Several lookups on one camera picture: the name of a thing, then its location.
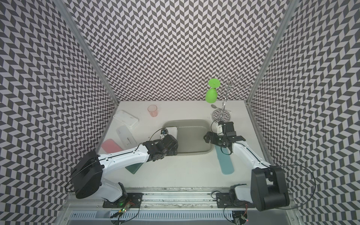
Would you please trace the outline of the light teal pencil case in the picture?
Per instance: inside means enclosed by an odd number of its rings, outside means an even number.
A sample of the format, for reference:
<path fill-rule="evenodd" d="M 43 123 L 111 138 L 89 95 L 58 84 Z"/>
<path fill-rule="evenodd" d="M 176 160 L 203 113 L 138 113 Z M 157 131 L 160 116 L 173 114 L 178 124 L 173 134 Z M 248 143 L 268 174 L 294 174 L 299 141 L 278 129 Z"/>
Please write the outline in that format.
<path fill-rule="evenodd" d="M 217 153 L 217 159 L 219 161 L 221 172 L 224 175 L 233 174 L 234 167 L 230 158 L 230 151 L 228 150 L 228 148 L 222 148 L 216 145 L 215 150 Z"/>

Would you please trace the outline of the grey plastic storage box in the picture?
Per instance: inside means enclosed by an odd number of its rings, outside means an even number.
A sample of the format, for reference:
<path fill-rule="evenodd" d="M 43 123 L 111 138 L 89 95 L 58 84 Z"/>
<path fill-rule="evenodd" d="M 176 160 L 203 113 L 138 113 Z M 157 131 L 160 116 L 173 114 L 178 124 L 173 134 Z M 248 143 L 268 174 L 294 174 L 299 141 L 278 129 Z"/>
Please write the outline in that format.
<path fill-rule="evenodd" d="M 211 130 L 205 120 L 176 120 L 168 121 L 163 125 L 177 127 L 178 156 L 201 155 L 211 152 L 213 145 L 206 143 L 203 137 Z"/>

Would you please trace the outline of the dark green pencil case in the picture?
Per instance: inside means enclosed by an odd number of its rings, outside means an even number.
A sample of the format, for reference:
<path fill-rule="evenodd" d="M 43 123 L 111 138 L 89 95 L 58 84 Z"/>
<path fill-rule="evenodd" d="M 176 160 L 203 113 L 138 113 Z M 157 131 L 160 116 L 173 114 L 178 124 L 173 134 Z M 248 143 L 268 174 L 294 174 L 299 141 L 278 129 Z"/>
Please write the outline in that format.
<path fill-rule="evenodd" d="M 137 163 L 137 164 L 133 164 L 130 166 L 127 166 L 126 169 L 132 173 L 132 174 L 136 174 L 136 172 L 141 168 L 141 166 L 143 165 L 143 163 Z"/>

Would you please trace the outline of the pink pencil case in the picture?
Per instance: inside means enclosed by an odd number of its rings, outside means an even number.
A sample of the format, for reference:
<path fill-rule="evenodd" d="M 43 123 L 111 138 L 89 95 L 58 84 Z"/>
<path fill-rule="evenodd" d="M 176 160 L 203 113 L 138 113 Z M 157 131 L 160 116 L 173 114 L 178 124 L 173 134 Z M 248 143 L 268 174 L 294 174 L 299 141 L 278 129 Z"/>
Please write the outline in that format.
<path fill-rule="evenodd" d="M 113 139 L 107 139 L 107 140 L 103 141 L 101 148 L 107 154 L 123 151 L 123 149 Z"/>

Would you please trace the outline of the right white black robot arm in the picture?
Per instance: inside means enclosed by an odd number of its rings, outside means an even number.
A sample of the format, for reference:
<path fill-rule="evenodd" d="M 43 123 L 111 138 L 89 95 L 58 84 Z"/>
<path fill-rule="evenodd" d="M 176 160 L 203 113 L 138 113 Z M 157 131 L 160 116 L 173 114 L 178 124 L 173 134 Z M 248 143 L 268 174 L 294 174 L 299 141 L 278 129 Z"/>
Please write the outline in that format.
<path fill-rule="evenodd" d="M 236 135 L 233 122 L 220 122 L 218 128 L 221 130 L 207 132 L 204 141 L 228 149 L 231 155 L 241 159 L 245 171 L 250 172 L 250 182 L 230 187 L 229 195 L 233 204 L 248 202 L 260 212 L 289 206 L 284 170 L 255 153 L 244 137 Z"/>

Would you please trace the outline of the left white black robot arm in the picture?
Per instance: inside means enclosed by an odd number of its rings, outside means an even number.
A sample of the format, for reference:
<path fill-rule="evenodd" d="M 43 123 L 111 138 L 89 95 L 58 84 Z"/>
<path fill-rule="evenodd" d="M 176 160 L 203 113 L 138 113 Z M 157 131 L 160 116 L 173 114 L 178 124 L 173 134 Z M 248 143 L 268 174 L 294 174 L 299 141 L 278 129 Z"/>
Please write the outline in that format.
<path fill-rule="evenodd" d="M 176 156 L 178 141 L 172 135 L 146 141 L 137 147 L 118 153 L 101 154 L 91 151 L 72 169 L 70 182 L 77 199 L 92 195 L 111 203 L 127 198 L 124 185 L 106 179 L 106 175 L 124 167 L 157 161 L 166 156 Z"/>

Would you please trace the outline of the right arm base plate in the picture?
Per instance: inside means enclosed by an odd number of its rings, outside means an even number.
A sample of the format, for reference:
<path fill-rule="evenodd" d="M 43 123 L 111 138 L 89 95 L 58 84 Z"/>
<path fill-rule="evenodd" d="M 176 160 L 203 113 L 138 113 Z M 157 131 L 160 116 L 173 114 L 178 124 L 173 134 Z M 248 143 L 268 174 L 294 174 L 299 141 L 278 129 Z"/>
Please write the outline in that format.
<path fill-rule="evenodd" d="M 215 200 L 217 203 L 217 207 L 220 209 L 224 209 L 226 206 L 230 206 L 233 208 L 245 208 L 246 205 L 250 209 L 254 209 L 254 205 L 250 202 L 238 200 L 236 197 L 230 195 L 229 193 L 215 193 Z"/>

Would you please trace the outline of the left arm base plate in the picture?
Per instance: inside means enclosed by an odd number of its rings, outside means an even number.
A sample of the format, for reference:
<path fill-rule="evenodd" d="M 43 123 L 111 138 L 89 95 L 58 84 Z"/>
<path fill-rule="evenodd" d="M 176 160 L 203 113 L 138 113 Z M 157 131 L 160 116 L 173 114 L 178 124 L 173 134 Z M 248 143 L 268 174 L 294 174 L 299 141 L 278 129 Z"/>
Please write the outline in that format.
<path fill-rule="evenodd" d="M 115 202 L 110 202 L 105 200 L 103 202 L 103 208 L 112 208 L 112 209 L 123 209 L 127 204 L 130 205 L 130 208 L 139 208 L 143 201 L 143 193 L 127 193 L 127 195 L 122 196 L 120 199 Z"/>

